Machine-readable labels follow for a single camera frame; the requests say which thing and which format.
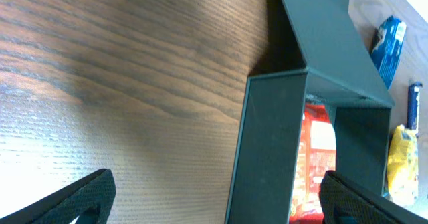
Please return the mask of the red snack bag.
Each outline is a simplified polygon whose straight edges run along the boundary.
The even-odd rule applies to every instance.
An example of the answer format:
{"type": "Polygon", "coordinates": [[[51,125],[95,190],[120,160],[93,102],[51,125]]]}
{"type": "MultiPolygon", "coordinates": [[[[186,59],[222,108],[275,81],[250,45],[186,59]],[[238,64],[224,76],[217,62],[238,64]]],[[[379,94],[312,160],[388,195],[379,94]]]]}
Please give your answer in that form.
{"type": "Polygon", "coordinates": [[[325,106],[306,104],[290,207],[290,223],[321,223],[319,199],[326,171],[336,166],[336,135],[325,106]]]}

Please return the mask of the dark green gift box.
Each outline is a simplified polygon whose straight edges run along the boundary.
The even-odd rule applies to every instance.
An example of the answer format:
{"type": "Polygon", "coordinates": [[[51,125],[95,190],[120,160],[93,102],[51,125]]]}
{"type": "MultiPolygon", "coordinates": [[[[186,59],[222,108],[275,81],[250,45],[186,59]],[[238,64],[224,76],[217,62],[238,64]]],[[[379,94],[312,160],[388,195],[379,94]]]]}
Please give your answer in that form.
{"type": "Polygon", "coordinates": [[[350,0],[266,0],[267,49],[247,78],[226,223],[312,222],[335,170],[384,192],[394,102],[350,0]]]}

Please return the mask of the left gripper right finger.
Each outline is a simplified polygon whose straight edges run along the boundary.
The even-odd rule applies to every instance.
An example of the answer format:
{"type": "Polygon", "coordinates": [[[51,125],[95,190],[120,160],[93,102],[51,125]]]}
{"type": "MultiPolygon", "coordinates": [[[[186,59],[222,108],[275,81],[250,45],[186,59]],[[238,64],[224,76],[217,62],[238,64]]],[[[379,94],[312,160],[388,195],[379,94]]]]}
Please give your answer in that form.
{"type": "Polygon", "coordinates": [[[325,224],[427,224],[426,219],[336,171],[326,171],[319,199],[325,224]]]}

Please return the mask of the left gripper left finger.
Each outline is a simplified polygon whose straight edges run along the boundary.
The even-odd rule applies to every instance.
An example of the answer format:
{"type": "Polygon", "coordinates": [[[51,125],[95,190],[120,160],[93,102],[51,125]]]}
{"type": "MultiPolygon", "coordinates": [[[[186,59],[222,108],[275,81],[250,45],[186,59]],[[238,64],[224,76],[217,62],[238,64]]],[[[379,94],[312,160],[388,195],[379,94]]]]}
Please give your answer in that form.
{"type": "Polygon", "coordinates": [[[97,223],[110,216],[116,185],[110,169],[98,169],[39,201],[1,218],[2,223],[97,223]]]}

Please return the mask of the yellow snack bag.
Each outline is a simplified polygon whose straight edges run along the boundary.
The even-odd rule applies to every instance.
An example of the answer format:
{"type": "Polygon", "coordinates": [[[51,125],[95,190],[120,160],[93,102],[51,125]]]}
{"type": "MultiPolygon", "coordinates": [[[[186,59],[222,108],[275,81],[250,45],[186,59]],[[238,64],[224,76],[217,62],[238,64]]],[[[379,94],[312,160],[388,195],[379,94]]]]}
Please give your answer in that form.
{"type": "Polygon", "coordinates": [[[408,207],[419,192],[418,144],[414,130],[395,128],[387,158],[387,189],[392,202],[408,207]]]}

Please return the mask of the blue cookie packet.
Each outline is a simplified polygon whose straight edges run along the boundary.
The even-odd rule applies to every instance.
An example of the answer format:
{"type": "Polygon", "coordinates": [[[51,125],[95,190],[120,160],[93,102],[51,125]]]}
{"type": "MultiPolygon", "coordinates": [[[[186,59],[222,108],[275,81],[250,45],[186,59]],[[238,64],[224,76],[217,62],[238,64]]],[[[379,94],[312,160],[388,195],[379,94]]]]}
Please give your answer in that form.
{"type": "Polygon", "coordinates": [[[371,59],[387,89],[392,85],[398,68],[407,25],[391,15],[375,31],[371,59]]]}

